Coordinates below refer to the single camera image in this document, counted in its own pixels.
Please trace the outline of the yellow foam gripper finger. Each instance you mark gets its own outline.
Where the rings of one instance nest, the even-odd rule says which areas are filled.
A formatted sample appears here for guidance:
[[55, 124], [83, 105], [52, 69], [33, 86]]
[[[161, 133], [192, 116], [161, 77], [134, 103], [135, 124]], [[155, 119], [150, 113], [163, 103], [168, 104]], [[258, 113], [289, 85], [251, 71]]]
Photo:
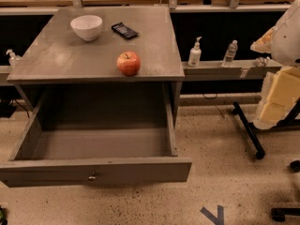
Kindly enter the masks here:
[[285, 117], [285, 110], [275, 103], [264, 103], [259, 112], [259, 120], [267, 124], [277, 124]]
[[292, 108], [300, 98], [300, 69], [286, 67], [277, 72], [273, 77], [267, 101]]

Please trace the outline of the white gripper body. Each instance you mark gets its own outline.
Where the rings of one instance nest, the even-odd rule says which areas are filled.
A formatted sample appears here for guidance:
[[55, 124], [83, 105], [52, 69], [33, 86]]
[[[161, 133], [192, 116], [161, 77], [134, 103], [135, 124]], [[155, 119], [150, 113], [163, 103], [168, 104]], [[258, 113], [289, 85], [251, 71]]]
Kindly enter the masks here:
[[[270, 28], [261, 38], [253, 42], [250, 49], [258, 53], [270, 53], [272, 59], [282, 65], [281, 69], [286, 67], [299, 68], [299, 39], [298, 29], [291, 28]], [[277, 124], [267, 124], [261, 122], [258, 118], [260, 108], [267, 103], [267, 97], [271, 89], [273, 77], [276, 73], [267, 72], [262, 83], [261, 100], [259, 102], [253, 124], [258, 129], [269, 129]], [[292, 108], [284, 108], [285, 117]]]

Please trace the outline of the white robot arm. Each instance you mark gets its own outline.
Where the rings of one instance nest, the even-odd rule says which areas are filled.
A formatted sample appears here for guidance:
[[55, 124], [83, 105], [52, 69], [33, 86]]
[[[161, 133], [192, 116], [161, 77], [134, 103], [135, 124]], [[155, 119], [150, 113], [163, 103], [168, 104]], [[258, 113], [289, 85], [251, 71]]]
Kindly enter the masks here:
[[295, 0], [250, 49], [270, 53], [271, 58], [282, 65], [278, 72], [266, 74], [253, 121], [258, 129], [273, 128], [287, 117], [300, 98], [300, 0]]

